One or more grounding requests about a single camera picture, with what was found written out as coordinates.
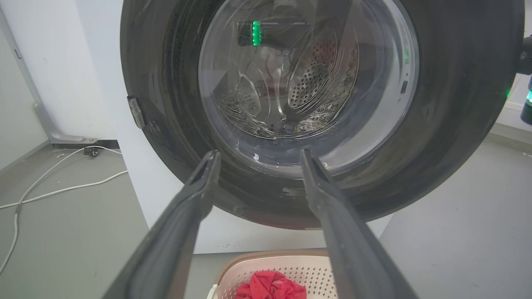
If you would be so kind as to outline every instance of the green led light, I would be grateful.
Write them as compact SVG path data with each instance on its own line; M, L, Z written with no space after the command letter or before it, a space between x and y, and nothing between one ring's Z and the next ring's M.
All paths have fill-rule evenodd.
M261 23L259 21L253 22L252 36L253 46L259 46L262 41Z

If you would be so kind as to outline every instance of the concrete floor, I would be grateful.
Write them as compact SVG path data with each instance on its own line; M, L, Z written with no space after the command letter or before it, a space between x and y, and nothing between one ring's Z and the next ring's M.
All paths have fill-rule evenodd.
M380 238L420 298L532 298L532 153L482 143Z
M26 189L72 150L46 146L0 177L0 205ZM101 181L126 169L122 157L101 150L64 161L29 194ZM13 239L15 207L0 210L0 259ZM100 298L147 233L127 174L101 185L64 192L22 206L19 238L0 275L0 298Z
M0 176L0 205L16 202L64 153L44 148ZM81 153L30 194L105 179L121 156ZM448 181L399 211L381 241L420 297L530 298L532 155L483 143ZM0 210L0 259L14 207ZM127 175L25 204L19 240L0 275L0 298L100 298L147 233ZM240 253L193 256L185 299L206 298Z

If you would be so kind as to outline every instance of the white cable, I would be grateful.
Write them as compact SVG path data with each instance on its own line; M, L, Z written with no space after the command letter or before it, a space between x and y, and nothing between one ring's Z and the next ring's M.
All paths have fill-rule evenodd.
M48 193L48 194L44 194L44 195L40 195L40 196L37 196L35 198L32 198L30 200L27 200L27 201L24 201L24 198L30 193L30 191L37 185L37 183L40 182L40 180L45 177L50 171L52 171L56 166L58 166L59 164L61 164L61 162L65 161L67 158L69 158L70 156L72 156L73 154L76 154L82 150L84 150L85 148L89 148L89 147L97 147L97 148L102 148L104 150L108 150L108 151L111 151L113 153L117 153L117 154L122 154L120 152L117 152L117 151L114 151L110 148L107 148L107 147L103 147L103 146L99 146L99 145L90 145L90 146L86 146L84 148L80 148L78 149L77 151L74 151L73 153L71 153L70 155L66 156L65 158L63 158L61 161L59 161L56 165L52 166L52 168L48 169L48 171L46 171L42 176L40 176L40 178L38 178L35 183L33 183L29 188L28 190L26 190L26 192L24 192L24 194L22 195L22 197L20 198L19 202L17 203L13 203L13 204L8 204L8 205L4 205L4 206L1 206L0 209L3 209L3 208L6 208L8 206L16 206L16 210L15 210L15 219L14 219L14 224L15 224L15 236L13 237L13 243L11 243L11 248L9 249L9 252L7 253L7 256L5 257L5 260L4 262L2 263L2 267L0 268L0 275L2 274L2 271L4 271L4 268L5 266L7 265L7 261L9 260L9 258L11 257L11 253L13 253L13 249L15 248L15 243L16 243L16 240L19 236L19 213L20 213L20 206L22 205L23 202L32 202L32 201L36 201L38 199L41 199L41 198L44 198L44 197L47 197L47 196L51 196L51 195L54 195L54 194L57 194L57 193L61 193L61 192L64 192L64 191L67 191L67 190L73 190L73 189L77 189L77 188L83 188L83 187L88 187L88 186L94 186L94 185L99 185L99 184L103 184L119 175L122 175L124 173L126 173L127 171L123 171L123 172L120 172L120 173L117 173L115 175L113 175L112 177L110 178L107 178L103 181L100 181L100 182L96 182L96 183L91 183L91 184L85 184L85 185L81 185L81 186L74 186L74 187L70 187L70 188L66 188L66 189L62 189L62 190L58 190L58 191L55 191L55 192L51 192L51 193Z
M50 192L50 193L42 194L42 195L39 195L39 196L34 197L32 199L22 201L22 203L30 203L30 202L39 200L41 198L49 197L49 196L52 196L52 195L55 195L55 194L58 194L58 193L62 193L62 192L65 192L65 191L69 191L69 190L74 190L74 189L79 189L79 188L83 188L83 187L90 187L90 186L96 186L96 185L99 185L99 184L103 184L105 182L108 182L108 181L116 178L117 176L123 175L124 173L128 173L128 171L124 170L123 172L119 172L119 173L117 173L117 174L115 174L115 175L113 175L111 177L108 177L108 178L104 179L103 181L93 182L93 183L90 183L90 184L79 185L79 186L74 186L74 187L68 187L68 188L65 188L65 189L61 189L61 190L53 191L53 192ZM5 209L6 207L10 207L10 206L16 206L18 204L19 203L10 203L10 204L7 204L7 205L0 205L0 210L1 209Z
M2 271L4 271L5 265L7 264L7 261L11 257L11 253L13 253L13 249L15 248L16 239L19 237L19 215L15 214L15 220L13 223L15 224L15 236L13 237L13 242L11 243L11 248L9 249L9 252L7 253L7 256L5 257L4 262L2 263L2 267L0 268L0 274L2 274Z

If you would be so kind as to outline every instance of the red clothing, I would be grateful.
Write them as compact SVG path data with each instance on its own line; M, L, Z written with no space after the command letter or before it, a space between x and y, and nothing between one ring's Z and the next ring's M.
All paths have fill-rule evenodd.
M306 288L278 271L259 271L249 284L241 284L235 299L306 299Z

